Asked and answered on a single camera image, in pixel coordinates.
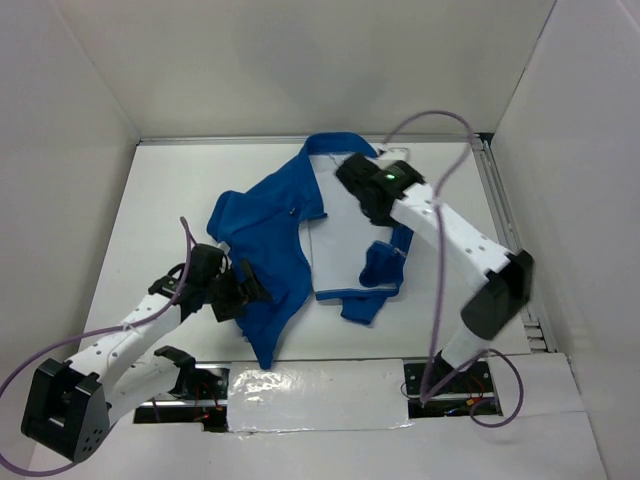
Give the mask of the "blue jacket white lining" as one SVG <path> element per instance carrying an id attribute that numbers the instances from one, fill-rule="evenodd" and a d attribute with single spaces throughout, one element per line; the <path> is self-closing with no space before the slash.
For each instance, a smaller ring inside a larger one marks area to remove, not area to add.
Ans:
<path id="1" fill-rule="evenodd" d="M 375 226 L 361 212 L 335 175 L 353 154 L 377 159 L 355 133 L 314 134 L 249 190 L 216 201 L 207 233 L 228 246 L 233 271 L 242 276 L 249 264 L 270 296 L 250 301 L 236 319 L 263 370 L 309 297 L 338 300 L 344 319 L 369 326 L 400 291 L 413 233 Z"/>

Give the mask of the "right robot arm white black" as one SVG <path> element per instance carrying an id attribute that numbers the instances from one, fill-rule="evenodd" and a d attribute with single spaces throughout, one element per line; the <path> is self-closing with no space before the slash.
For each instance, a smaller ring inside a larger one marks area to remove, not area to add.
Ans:
<path id="1" fill-rule="evenodd" d="M 454 267 L 473 291 L 460 311 L 462 326 L 439 353 L 436 379 L 448 392 L 471 379 L 466 361 L 487 349 L 530 301 L 534 260 L 489 239 L 441 199 L 444 184 L 462 165 L 460 156 L 434 186 L 405 161 L 386 168 L 354 154 L 336 177 L 376 226 L 406 227 L 438 250 L 438 277 Z"/>

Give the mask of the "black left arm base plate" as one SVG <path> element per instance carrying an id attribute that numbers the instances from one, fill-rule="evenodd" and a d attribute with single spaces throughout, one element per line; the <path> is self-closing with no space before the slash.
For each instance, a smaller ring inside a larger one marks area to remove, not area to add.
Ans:
<path id="1" fill-rule="evenodd" d="M 230 363 L 199 362 L 188 380 L 185 393 L 164 393 L 140 405 L 141 408 L 191 408 L 222 412 L 227 406 Z"/>

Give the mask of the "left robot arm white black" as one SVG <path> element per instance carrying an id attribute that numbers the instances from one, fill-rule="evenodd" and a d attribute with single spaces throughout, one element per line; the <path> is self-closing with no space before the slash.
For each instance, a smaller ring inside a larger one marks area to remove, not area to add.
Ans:
<path id="1" fill-rule="evenodd" d="M 196 390 L 195 358 L 159 340 L 204 306 L 222 322 L 270 298 L 248 260 L 232 264 L 217 247 L 191 246 L 187 260 L 157 279 L 124 320 L 67 360 L 38 366 L 22 434 L 73 463 L 87 460 L 140 404 L 164 394 L 184 399 Z"/>

